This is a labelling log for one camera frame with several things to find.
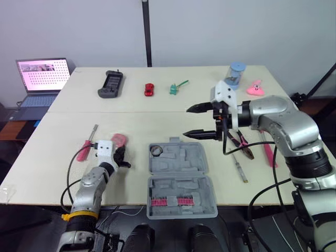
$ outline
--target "open tool case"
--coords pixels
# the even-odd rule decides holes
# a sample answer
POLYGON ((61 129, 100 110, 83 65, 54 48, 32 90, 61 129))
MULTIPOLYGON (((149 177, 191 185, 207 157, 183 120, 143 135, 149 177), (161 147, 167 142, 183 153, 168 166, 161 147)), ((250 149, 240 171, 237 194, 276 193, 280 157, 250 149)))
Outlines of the open tool case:
POLYGON ((149 153, 153 174, 148 179, 149 219, 217 216, 213 185, 204 175, 208 166, 200 143, 170 138, 169 143, 150 144, 149 153))

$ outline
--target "black pole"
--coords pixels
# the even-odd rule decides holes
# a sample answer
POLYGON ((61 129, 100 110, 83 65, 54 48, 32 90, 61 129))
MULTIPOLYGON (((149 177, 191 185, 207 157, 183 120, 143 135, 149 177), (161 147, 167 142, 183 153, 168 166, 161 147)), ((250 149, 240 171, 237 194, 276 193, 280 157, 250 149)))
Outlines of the black pole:
POLYGON ((319 87, 325 82, 326 79, 334 72, 336 69, 336 63, 329 69, 329 71, 322 77, 322 79, 313 87, 312 90, 307 94, 307 99, 311 97, 318 89, 319 87))
POLYGON ((149 22, 148 0, 142 0, 142 14, 143 14, 143 28, 145 32, 147 67, 152 67, 151 31, 149 22))

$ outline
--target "white cable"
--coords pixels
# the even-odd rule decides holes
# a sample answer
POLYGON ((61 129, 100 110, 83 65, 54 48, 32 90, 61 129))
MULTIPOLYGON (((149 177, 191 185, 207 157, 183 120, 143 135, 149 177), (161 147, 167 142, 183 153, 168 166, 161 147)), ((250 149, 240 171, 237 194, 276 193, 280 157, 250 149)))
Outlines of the white cable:
POLYGON ((128 213, 124 213, 124 212, 122 212, 122 211, 115 211, 115 212, 113 212, 112 214, 116 214, 116 213, 120 213, 120 214, 124 214, 124 215, 128 215, 128 216, 135 216, 135 215, 138 215, 140 212, 141 212, 141 210, 143 210, 143 206, 140 208, 140 210, 139 211, 137 211, 135 214, 128 214, 128 213))
POLYGON ((108 218, 110 218, 110 216, 112 215, 112 214, 116 214, 116 213, 120 213, 120 214, 124 214, 124 215, 128 215, 128 216, 135 216, 135 215, 138 215, 140 212, 141 212, 141 210, 143 210, 143 206, 140 208, 140 210, 137 212, 137 213, 135 213, 135 214, 128 214, 128 213, 124 213, 124 212, 122 212, 122 211, 115 211, 115 212, 112 212, 112 213, 110 213, 100 224, 99 224, 99 226, 98 226, 98 228, 100 228, 100 226, 101 225, 103 225, 103 223, 108 219, 108 218))
MULTIPOLYGON (((299 217, 296 217, 296 218, 294 219, 294 222, 293 222, 293 225, 294 225, 294 226, 295 226, 295 222, 297 221, 298 218, 299 218, 299 217)), ((299 241, 298 235, 296 234, 295 230, 294 230, 294 234, 295 234, 296 241, 298 242, 298 244, 299 244, 299 246, 300 246, 302 252, 305 252, 305 251, 303 250, 303 247, 301 246, 301 242, 299 241)))
POLYGON ((272 219, 274 221, 274 224, 277 226, 277 229, 279 230, 279 233, 281 234, 282 238, 284 239, 284 241, 287 243, 288 247, 290 248, 290 250, 292 250, 292 252, 295 252, 294 249, 289 245, 288 241, 286 240, 286 238, 284 237, 284 235, 282 234, 277 222, 274 219, 274 216, 272 216, 272 219))

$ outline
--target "black game controller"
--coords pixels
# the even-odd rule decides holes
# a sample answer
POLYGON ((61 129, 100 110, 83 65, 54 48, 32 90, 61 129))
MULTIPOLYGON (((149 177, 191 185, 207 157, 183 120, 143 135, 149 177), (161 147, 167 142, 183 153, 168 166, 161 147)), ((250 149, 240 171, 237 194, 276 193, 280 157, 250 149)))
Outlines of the black game controller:
POLYGON ((121 85, 123 74, 116 71, 107 71, 106 80, 101 89, 98 89, 98 95, 101 98, 115 98, 118 96, 118 91, 121 85))

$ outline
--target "laptop screen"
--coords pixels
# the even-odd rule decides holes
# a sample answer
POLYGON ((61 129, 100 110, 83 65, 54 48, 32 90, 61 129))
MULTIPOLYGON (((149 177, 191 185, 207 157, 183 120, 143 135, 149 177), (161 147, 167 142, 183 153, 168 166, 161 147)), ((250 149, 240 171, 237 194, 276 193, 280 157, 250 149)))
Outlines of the laptop screen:
POLYGON ((59 91, 70 77, 67 60, 17 60, 22 82, 27 91, 59 91))

